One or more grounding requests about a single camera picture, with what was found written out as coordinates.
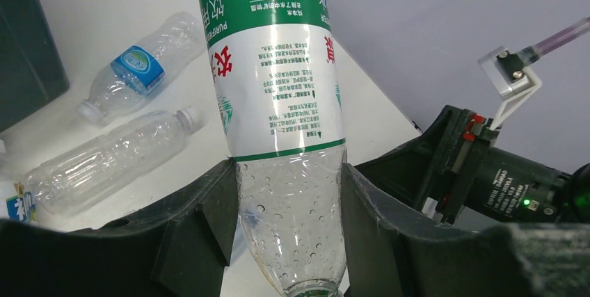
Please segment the green cap label bottle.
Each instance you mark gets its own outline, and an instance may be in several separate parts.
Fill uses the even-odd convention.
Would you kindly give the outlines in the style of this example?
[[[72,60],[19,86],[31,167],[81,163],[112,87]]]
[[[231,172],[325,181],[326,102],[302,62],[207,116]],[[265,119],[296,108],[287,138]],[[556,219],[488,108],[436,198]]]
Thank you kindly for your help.
[[[199,0],[239,220],[281,296],[339,296],[346,138],[327,0]]]

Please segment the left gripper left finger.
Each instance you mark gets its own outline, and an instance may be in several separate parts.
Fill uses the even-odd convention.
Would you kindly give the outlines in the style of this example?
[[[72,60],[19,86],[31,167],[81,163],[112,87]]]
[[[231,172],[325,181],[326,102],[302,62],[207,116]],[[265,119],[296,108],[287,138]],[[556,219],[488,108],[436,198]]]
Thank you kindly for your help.
[[[237,226],[237,167],[98,229],[1,221],[2,296],[219,296]]]

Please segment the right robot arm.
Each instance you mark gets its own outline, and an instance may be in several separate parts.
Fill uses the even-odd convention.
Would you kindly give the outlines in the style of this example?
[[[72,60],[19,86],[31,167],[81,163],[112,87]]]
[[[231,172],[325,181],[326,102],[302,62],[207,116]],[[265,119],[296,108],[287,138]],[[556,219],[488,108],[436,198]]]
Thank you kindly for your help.
[[[589,167],[569,174],[496,148],[499,131],[445,106],[420,136],[358,165],[373,185],[453,224],[465,208],[510,223],[588,223]]]

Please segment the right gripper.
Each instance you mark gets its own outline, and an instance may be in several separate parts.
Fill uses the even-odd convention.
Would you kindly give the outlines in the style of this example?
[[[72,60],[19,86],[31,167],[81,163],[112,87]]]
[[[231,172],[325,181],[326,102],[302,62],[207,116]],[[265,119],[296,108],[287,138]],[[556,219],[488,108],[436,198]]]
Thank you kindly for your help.
[[[356,169],[373,185],[421,211],[436,201],[433,219],[454,224],[463,211],[479,166],[499,131],[493,119],[447,105],[420,136]]]

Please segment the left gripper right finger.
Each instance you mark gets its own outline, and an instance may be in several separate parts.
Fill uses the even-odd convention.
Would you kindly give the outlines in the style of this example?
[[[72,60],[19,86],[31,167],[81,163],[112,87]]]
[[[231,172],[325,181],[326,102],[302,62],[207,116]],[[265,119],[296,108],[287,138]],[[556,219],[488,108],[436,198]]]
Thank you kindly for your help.
[[[349,296],[588,296],[589,226],[434,221],[342,170]]]

